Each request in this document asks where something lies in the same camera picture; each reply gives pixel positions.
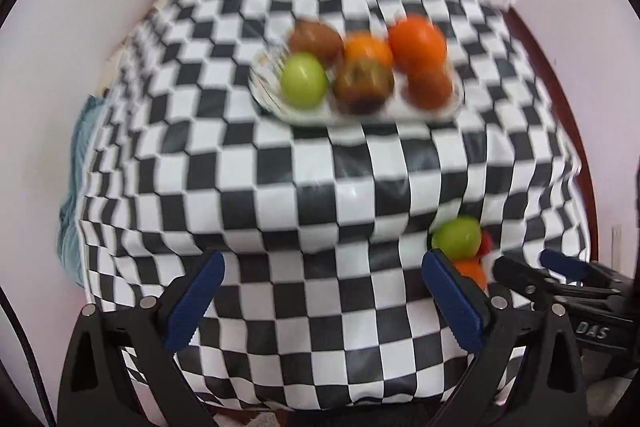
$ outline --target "white plate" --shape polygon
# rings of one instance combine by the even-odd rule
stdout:
[[[295,126],[335,126],[353,123],[385,123],[396,121],[426,121],[444,123],[455,118],[464,99],[462,82],[454,68],[447,64],[449,78],[453,81],[453,95],[446,106],[437,110],[422,110],[408,103],[402,95],[406,86],[404,74],[394,71],[396,86],[393,96],[376,113],[367,115],[343,114],[335,108],[331,89],[322,103],[311,110],[299,110],[284,102],[280,91],[280,72],[287,57],[284,45],[271,46],[259,52],[251,66],[249,89],[255,101],[280,120]],[[332,71],[327,71],[329,81]]]

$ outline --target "black and white tablecloth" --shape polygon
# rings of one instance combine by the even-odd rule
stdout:
[[[450,124],[291,128],[252,58],[296,17],[345,33],[427,14],[465,105]],[[574,149],[486,0],[177,0],[133,32],[86,160],[86,290],[160,295],[206,248],[226,274],[177,363],[229,408],[447,396],[467,357],[422,284],[426,234],[467,214],[496,250],[588,255]],[[128,360],[132,374],[135,357]]]

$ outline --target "blue cloth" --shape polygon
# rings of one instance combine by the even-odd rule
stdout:
[[[60,231],[58,232],[58,257],[69,277],[82,286],[82,265],[80,263],[80,238],[76,229],[76,203],[78,192],[82,190],[82,170],[84,155],[89,148],[89,140],[104,105],[103,98],[89,96],[84,102],[80,116],[76,120],[71,137],[69,191],[60,207]]]

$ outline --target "green fruit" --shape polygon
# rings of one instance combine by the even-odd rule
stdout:
[[[282,97],[297,109],[313,109],[326,94],[329,81],[322,64],[311,53],[294,53],[282,69]]]
[[[433,233],[431,246],[440,248],[450,261],[475,256],[482,241],[478,220],[470,216],[458,216]]]

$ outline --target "silver bolt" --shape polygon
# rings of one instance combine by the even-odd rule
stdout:
[[[91,317],[91,315],[93,315],[95,313],[95,304],[85,304],[82,307],[82,315],[84,315],[85,317]]]
[[[156,305],[156,302],[158,302],[158,299],[156,299],[153,295],[148,295],[140,299],[140,307],[143,310],[149,310]]]
[[[566,313],[564,306],[558,303],[551,305],[551,311],[553,311],[558,317],[564,317],[564,314]]]
[[[494,308],[496,308],[498,310],[503,310],[508,305],[509,305],[509,303],[507,302],[507,299],[505,299],[504,297],[500,297],[499,295],[497,295],[495,297],[491,297],[491,306],[493,306]]]

